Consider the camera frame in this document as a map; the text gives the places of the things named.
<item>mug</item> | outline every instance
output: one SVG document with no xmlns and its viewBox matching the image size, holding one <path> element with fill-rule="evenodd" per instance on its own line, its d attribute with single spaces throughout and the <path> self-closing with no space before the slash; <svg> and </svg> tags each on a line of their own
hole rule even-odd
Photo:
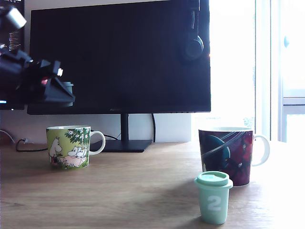
<svg viewBox="0 0 305 229">
<path fill-rule="evenodd" d="M 102 146 L 90 151 L 90 137 L 99 134 Z M 61 169 L 84 168 L 89 156 L 99 154 L 105 148 L 106 139 L 102 132 L 93 131 L 87 125 L 53 126 L 47 128 L 47 143 L 50 164 Z"/>
<path fill-rule="evenodd" d="M 252 151 L 256 138 L 263 140 L 264 155 L 258 163 L 254 164 L 252 163 Z M 217 127 L 199 130 L 199 143 L 203 172 L 227 173 L 234 186 L 249 184 L 251 166 L 263 164 L 270 154 L 270 144 L 267 138 L 255 135 L 251 128 L 246 127 Z"/>
</svg>

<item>desk surface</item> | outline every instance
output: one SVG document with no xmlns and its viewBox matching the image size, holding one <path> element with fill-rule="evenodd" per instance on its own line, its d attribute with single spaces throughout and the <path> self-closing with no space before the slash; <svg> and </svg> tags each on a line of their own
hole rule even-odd
<svg viewBox="0 0 305 229">
<path fill-rule="evenodd" d="M 101 153 L 73 171 L 49 167 L 47 152 L 1 150 L 4 229 L 303 228 L 303 150 L 272 143 L 251 182 L 230 190 L 227 221 L 200 219 L 196 143 L 153 144 L 144 153 Z"/>
</svg>

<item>cartoon tree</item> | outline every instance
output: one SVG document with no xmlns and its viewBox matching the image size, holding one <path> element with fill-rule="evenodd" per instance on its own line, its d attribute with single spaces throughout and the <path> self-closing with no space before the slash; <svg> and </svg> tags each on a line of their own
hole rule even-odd
<svg viewBox="0 0 305 229">
<path fill-rule="evenodd" d="M 78 142 L 80 145 L 87 145 L 90 142 L 89 128 L 68 129 L 65 136 L 70 139 L 71 143 Z"/>
</svg>

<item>mug rim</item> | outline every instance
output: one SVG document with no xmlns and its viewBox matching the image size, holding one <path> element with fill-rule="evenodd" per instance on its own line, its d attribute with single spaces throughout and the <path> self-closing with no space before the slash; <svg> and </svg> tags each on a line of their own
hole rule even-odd
<svg viewBox="0 0 305 229">
<path fill-rule="evenodd" d="M 232 126 L 218 126 L 218 127 L 207 127 L 199 128 L 198 131 L 204 132 L 244 132 L 244 131 L 254 131 L 250 127 L 232 127 Z"/>
<path fill-rule="evenodd" d="M 47 130 L 67 130 L 67 129 L 77 129 L 77 128 L 91 128 L 89 125 L 58 125 L 47 127 Z"/>
</svg>

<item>white wall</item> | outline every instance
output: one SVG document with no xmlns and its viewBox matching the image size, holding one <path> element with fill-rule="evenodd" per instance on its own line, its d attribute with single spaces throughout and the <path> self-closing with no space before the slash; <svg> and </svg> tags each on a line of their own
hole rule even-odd
<svg viewBox="0 0 305 229">
<path fill-rule="evenodd" d="M 125 3 L 130 0 L 26 0 L 25 50 L 29 51 L 31 10 L 84 5 Z M 45 143 L 45 129 L 55 125 L 90 125 L 104 134 L 120 134 L 120 116 L 102 115 L 28 115 L 26 111 L 2 111 L 1 128 L 9 130 L 16 139 L 27 138 Z M 157 142 L 188 142 L 191 140 L 191 114 L 156 114 Z M 149 114 L 132 114 L 129 118 L 130 139 L 152 139 L 153 124 Z"/>
</svg>

